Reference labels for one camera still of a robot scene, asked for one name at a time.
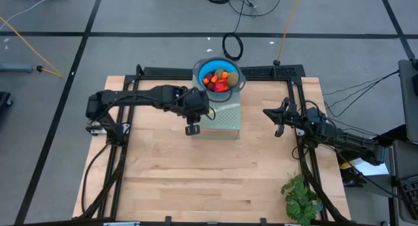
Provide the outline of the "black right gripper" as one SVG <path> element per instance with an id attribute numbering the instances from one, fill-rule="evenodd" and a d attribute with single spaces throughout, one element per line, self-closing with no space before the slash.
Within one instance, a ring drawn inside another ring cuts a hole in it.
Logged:
<path id="1" fill-rule="evenodd" d="M 278 125 L 275 131 L 275 137 L 281 137 L 284 133 L 285 126 L 296 128 L 299 130 L 297 135 L 305 135 L 308 132 L 306 119 L 303 115 L 297 112 L 297 106 L 292 103 L 290 98 L 286 97 L 279 108 L 263 109 L 263 112 L 272 120 L 275 125 Z"/>

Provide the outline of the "grey cabinet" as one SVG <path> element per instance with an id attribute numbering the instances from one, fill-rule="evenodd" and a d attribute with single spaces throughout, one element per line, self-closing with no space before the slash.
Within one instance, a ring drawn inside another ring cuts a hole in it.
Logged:
<path id="1" fill-rule="evenodd" d="M 418 67 L 411 60 L 398 62 L 407 138 L 418 142 Z"/>

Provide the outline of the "red yellow toy mango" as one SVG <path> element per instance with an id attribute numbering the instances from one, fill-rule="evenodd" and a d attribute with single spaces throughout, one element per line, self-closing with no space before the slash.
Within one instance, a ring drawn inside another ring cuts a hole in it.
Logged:
<path id="1" fill-rule="evenodd" d="M 230 90 L 230 85 L 227 79 L 218 80 L 214 84 L 214 91 L 216 93 L 225 93 L 226 91 L 229 91 L 229 90 Z"/>

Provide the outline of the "green artificial leafy plant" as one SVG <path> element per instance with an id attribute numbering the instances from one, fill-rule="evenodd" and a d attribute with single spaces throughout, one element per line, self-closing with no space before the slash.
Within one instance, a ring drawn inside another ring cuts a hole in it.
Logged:
<path id="1" fill-rule="evenodd" d="M 303 175 L 294 175 L 281 187 L 281 194 L 285 197 L 287 216 L 301 226 L 310 226 L 323 209 L 323 204 L 318 194 L 304 181 Z"/>

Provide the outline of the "grey keypad device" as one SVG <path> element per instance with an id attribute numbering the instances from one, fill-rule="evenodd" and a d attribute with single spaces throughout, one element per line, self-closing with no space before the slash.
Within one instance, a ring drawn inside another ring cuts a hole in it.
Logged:
<path id="1" fill-rule="evenodd" d="M 400 201 L 399 214 L 403 221 L 418 226 L 418 144 L 393 142 L 395 183 Z"/>

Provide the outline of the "grey floor bar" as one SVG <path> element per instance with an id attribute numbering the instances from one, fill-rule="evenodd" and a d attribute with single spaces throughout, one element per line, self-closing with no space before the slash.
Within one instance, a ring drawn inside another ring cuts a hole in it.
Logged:
<path id="1" fill-rule="evenodd" d="M 0 72 L 32 73 L 32 64 L 0 63 Z"/>

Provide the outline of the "white sheet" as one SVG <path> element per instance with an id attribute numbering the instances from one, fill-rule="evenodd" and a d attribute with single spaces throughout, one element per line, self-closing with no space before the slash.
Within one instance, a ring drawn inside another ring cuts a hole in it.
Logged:
<path id="1" fill-rule="evenodd" d="M 363 161 L 361 158 L 358 158 L 353 161 L 353 164 L 355 168 L 365 176 L 379 176 L 389 174 L 389 170 L 385 163 L 374 166 L 367 163 L 366 161 Z"/>

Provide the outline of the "black floor object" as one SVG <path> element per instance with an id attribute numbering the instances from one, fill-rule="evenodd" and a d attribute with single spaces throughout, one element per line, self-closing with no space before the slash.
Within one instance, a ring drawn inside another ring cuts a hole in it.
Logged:
<path id="1" fill-rule="evenodd" d="M 0 91 L 0 110 L 13 105 L 13 101 L 10 98 L 10 93 L 6 91 Z"/>

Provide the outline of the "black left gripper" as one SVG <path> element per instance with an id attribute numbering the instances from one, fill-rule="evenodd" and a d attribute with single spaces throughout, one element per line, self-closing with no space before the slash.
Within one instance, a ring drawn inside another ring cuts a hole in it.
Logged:
<path id="1" fill-rule="evenodd" d="M 208 96 L 197 88 L 182 87 L 182 89 L 178 97 L 178 115 L 186 119 L 185 134 L 198 135 L 201 131 L 199 126 L 201 116 L 209 113 Z"/>

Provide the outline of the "black support beam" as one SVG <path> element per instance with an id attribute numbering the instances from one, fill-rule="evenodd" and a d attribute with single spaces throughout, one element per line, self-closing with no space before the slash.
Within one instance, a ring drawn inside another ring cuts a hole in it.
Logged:
<path id="1" fill-rule="evenodd" d="M 409 141 L 409 138 L 407 136 L 406 125 L 400 125 L 387 131 L 386 133 L 383 133 L 382 135 L 377 135 L 374 137 L 374 140 L 376 140 L 381 146 L 385 147 L 391 146 L 395 140 L 407 142 Z"/>

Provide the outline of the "blue collapsible bowl grey rim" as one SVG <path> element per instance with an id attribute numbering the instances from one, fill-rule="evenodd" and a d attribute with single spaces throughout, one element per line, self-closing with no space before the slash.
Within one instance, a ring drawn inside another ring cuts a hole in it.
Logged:
<path id="1" fill-rule="evenodd" d="M 238 74 L 238 83 L 229 91 L 216 93 L 209 91 L 203 84 L 203 79 L 208 73 L 214 73 L 216 69 L 225 69 L 228 73 Z M 212 57 L 208 59 L 200 59 L 193 67 L 193 80 L 195 86 L 203 90 L 208 95 L 208 98 L 213 103 L 224 103 L 231 99 L 235 94 L 240 94 L 240 91 L 246 85 L 246 77 L 242 73 L 240 67 L 224 57 Z"/>

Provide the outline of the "pale green perforated metal shelf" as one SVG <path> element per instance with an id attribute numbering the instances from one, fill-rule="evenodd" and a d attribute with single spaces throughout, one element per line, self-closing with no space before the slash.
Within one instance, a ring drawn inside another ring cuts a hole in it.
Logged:
<path id="1" fill-rule="evenodd" d="M 241 128 L 241 95 L 235 94 L 224 103 L 209 100 L 209 105 L 209 114 L 201 116 L 201 131 L 195 138 L 236 140 Z"/>

